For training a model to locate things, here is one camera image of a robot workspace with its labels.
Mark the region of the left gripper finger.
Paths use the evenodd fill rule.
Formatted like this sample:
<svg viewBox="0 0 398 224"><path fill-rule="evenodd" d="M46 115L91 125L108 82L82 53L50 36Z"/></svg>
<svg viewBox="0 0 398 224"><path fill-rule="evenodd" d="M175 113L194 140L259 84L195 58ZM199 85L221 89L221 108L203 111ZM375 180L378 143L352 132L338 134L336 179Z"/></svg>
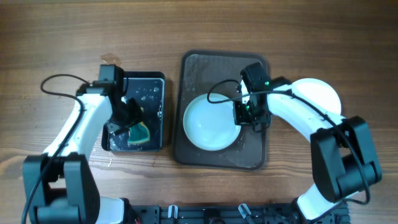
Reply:
<svg viewBox="0 0 398 224"><path fill-rule="evenodd" d="M127 127L119 126L112 122L106 123L105 126L106 126L106 129L108 130L108 133L110 133L110 134L122 134L127 131Z"/></svg>
<svg viewBox="0 0 398 224"><path fill-rule="evenodd" d="M131 117L130 126L134 126L137 123L142 122L143 110L139 106L138 102L134 98L130 98L127 101L129 107L129 114Z"/></svg>

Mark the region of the green yellow sponge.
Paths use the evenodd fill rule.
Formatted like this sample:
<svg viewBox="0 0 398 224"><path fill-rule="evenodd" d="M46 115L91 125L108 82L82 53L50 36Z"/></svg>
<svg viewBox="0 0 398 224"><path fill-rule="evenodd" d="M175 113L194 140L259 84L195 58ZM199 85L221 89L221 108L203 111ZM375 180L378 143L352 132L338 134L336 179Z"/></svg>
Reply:
<svg viewBox="0 0 398 224"><path fill-rule="evenodd" d="M127 143L129 145L144 144L150 140L149 128L145 125L144 120L141 119L139 123L132 125L129 128L129 137Z"/></svg>

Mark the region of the white plate top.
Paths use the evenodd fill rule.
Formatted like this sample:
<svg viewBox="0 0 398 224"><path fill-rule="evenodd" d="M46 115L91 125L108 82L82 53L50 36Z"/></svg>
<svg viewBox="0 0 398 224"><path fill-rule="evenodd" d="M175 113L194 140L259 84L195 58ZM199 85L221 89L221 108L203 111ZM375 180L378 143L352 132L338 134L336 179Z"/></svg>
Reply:
<svg viewBox="0 0 398 224"><path fill-rule="evenodd" d="M218 93L202 94L188 104L183 129L188 140L205 151L227 148L241 132L234 122L233 103Z"/></svg>

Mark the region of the white plate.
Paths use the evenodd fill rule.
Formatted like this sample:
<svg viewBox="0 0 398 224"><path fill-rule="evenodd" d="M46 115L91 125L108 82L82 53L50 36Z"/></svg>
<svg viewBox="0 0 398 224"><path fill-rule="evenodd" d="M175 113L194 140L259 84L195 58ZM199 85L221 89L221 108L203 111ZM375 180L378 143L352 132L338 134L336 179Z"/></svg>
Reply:
<svg viewBox="0 0 398 224"><path fill-rule="evenodd" d="M234 122L233 103L218 93L202 94L188 104L183 129L188 140L205 151L227 148L241 132Z"/></svg>
<svg viewBox="0 0 398 224"><path fill-rule="evenodd" d="M334 114L341 114L342 105L337 92L326 82L315 78L303 78L293 82L301 94Z"/></svg>

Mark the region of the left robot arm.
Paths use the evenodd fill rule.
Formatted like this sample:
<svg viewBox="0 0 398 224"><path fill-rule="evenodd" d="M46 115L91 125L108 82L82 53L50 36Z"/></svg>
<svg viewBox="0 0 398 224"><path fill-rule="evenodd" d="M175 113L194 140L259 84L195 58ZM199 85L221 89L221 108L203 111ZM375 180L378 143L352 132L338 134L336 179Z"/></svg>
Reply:
<svg viewBox="0 0 398 224"><path fill-rule="evenodd" d="M75 107L56 139L22 165L22 223L138 223L127 199L100 196L88 165L104 126L120 132L141 122L136 101L122 100L127 87L122 68L101 65L98 80L84 81L72 95Z"/></svg>

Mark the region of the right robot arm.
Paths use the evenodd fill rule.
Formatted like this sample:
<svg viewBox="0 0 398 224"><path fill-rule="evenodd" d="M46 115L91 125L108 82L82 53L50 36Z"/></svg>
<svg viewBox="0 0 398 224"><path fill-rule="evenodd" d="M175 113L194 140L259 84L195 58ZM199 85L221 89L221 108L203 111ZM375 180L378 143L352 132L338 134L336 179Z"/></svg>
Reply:
<svg viewBox="0 0 398 224"><path fill-rule="evenodd" d="M308 222L323 218L353 195L364 192L382 179L367 122L359 116L345 118L336 91L324 81L303 78L291 82L270 79L261 63L245 67L234 100L237 125L268 126L278 116L310 143L313 185L296 200L301 217Z"/></svg>

